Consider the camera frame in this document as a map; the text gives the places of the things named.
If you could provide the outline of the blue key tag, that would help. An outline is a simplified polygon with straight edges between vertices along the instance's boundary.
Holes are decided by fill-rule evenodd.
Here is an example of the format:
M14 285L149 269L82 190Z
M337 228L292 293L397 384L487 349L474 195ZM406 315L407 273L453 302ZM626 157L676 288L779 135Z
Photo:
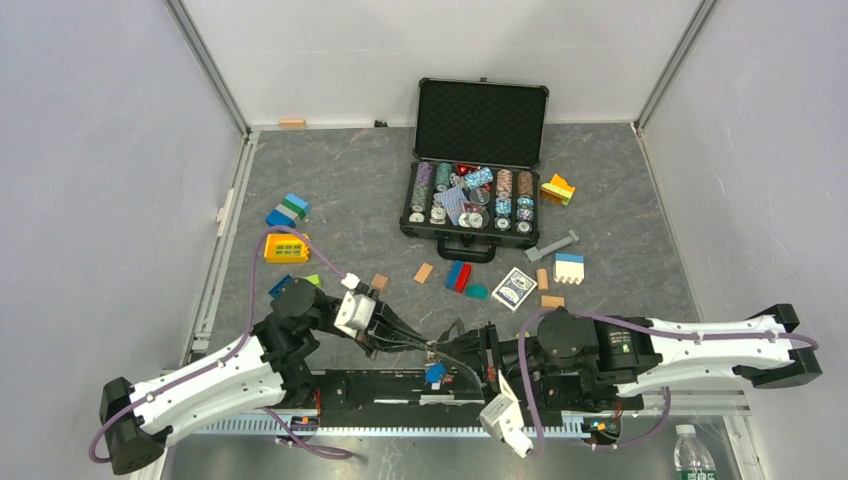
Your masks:
M428 384L439 384L446 375L446 366L439 362L429 365L425 369L425 382Z

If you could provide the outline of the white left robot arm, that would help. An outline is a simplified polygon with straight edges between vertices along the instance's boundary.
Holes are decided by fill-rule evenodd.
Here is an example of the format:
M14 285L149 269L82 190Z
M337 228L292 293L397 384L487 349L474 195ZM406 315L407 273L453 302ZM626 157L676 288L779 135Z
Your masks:
M305 279L293 279L272 300L263 320L220 350L157 379L108 382L100 406L102 430L95 438L108 454L101 457L91 449L91 459L126 475L232 414L305 406L319 389L306 364L320 345L317 331L354 341L369 358L393 348L426 345L377 291L353 275L343 283L348 289L336 298Z

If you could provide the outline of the small wooden cube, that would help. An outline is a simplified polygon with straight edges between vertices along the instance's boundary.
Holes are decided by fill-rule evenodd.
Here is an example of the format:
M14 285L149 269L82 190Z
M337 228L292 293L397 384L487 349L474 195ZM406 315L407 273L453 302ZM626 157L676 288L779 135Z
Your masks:
M387 291L389 286L389 279L382 274L375 274L372 281L371 287L378 290L381 293Z

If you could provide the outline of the orange flat block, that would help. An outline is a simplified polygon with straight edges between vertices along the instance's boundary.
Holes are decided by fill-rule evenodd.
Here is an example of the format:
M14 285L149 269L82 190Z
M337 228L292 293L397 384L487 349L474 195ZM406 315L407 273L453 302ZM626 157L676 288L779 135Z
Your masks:
M419 284L425 284L433 271L433 266L429 263L422 263L417 272L415 273L413 280Z

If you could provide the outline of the teal flat piece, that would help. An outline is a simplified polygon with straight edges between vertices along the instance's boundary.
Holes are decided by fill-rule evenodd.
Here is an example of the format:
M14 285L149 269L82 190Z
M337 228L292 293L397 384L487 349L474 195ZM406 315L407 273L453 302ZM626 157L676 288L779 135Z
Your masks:
M489 291L481 284L472 284L465 288L465 295L470 298L485 300L489 297Z

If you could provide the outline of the blue red brick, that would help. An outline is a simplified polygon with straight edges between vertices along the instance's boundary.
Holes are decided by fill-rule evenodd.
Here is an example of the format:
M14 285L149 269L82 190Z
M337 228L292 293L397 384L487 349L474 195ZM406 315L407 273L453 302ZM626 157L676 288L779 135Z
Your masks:
M445 280L445 287L456 293L464 293L472 273L472 265L468 262L455 260Z

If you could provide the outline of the orange wooden block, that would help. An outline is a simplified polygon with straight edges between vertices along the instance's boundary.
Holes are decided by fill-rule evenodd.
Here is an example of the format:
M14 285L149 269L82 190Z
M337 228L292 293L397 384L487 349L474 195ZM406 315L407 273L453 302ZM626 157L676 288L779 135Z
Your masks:
M556 309L565 306L565 298L561 296L542 295L540 307L543 309Z

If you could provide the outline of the small dark blue brick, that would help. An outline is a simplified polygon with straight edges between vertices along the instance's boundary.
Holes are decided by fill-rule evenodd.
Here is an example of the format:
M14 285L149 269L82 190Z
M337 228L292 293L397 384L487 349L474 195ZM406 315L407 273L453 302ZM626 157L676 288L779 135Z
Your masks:
M293 280L291 275L285 275L281 280L279 280L273 287L268 290L269 296L274 299L279 296L281 291Z

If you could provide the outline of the grey plastic bolt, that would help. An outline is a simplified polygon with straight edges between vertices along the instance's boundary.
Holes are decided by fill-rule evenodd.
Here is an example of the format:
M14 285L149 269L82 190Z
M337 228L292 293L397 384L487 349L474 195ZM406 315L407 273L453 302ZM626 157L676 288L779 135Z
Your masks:
M540 261L543 257L555 253L559 249L565 248L576 243L579 240L579 236L573 231L570 230L568 235L560 240L557 240L546 246L534 246L524 251L524 260L528 264L533 264Z

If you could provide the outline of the yellow window brick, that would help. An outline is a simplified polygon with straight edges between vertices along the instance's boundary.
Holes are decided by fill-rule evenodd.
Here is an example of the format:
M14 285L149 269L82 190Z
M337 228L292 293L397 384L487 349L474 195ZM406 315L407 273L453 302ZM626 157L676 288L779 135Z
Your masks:
M266 236L263 258L268 264L301 264L310 257L310 247L298 236L272 233Z

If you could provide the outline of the blue white brick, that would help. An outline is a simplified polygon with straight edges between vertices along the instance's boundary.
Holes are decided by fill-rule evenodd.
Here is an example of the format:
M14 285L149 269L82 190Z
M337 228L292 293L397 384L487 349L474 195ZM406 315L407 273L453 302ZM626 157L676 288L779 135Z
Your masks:
M585 279L585 262L582 255L556 253L554 280L557 283L580 285Z

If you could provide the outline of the yellow orange brick pile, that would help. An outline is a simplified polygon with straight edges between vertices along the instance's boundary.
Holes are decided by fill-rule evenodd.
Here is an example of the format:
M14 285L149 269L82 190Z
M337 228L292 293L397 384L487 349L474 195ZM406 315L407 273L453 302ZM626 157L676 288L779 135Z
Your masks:
M576 188L559 174L553 174L551 179L540 186L540 195L554 203L567 206L575 193Z

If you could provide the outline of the black poker chip case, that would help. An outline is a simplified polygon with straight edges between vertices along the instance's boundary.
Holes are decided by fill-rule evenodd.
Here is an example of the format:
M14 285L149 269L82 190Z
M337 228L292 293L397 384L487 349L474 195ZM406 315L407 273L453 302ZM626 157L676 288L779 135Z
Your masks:
M549 96L543 85L421 79L400 231L448 260L535 246Z

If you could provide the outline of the wooden block on ledge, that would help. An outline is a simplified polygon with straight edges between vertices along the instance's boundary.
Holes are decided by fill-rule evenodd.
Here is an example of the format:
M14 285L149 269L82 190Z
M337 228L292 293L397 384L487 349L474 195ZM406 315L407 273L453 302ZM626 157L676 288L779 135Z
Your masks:
M281 118L278 125L283 130L300 130L307 127L307 122L304 118Z

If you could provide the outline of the plastic water bottle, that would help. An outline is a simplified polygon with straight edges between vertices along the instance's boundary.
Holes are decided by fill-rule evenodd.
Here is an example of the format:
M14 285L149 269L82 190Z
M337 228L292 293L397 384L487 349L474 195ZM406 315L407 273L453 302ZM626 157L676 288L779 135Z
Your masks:
M709 450L697 437L691 424L675 427L677 441L674 449L674 464L677 479L714 480L718 478L715 462Z

